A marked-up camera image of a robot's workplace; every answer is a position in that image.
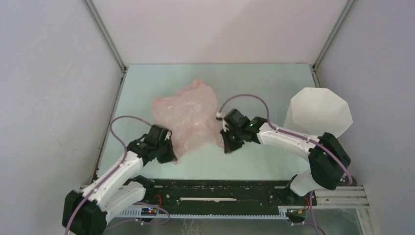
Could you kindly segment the white plastic trash bin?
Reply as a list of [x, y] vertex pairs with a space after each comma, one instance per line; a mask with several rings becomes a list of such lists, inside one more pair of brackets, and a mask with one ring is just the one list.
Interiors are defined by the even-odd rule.
[[327, 88], [304, 88], [290, 100], [284, 128], [321, 136], [341, 136], [353, 119], [348, 103]]

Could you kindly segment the pink plastic trash bag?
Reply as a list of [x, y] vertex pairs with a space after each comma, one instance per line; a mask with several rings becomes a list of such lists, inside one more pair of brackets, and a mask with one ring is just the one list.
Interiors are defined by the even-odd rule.
[[224, 148], [220, 134], [223, 126], [216, 119], [217, 111], [216, 93], [212, 87], [198, 79], [173, 96], [154, 99], [153, 120], [172, 131], [175, 162], [207, 143], [213, 142]]

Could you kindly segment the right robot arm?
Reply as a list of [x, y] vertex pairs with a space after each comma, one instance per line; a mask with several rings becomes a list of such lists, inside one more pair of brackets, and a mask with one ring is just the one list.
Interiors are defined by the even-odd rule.
[[292, 177], [285, 190], [285, 200], [298, 204], [304, 196], [316, 189], [335, 190], [351, 160], [337, 138], [325, 132], [321, 136], [293, 132], [274, 126], [262, 117], [249, 119], [237, 109], [227, 114], [216, 114], [223, 128], [220, 134], [226, 154], [240, 149], [247, 142], [272, 145], [287, 150], [309, 163], [309, 170]]

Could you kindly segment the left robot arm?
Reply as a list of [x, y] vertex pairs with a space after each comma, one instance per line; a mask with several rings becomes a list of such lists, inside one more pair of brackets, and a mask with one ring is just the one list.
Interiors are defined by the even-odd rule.
[[121, 144], [124, 148], [121, 157], [101, 177], [83, 189], [70, 191], [65, 197], [62, 217], [65, 234], [101, 235], [109, 222], [131, 204], [151, 203], [155, 191], [128, 180], [153, 160], [164, 164], [177, 159], [171, 136], [169, 129], [151, 125], [147, 134]]

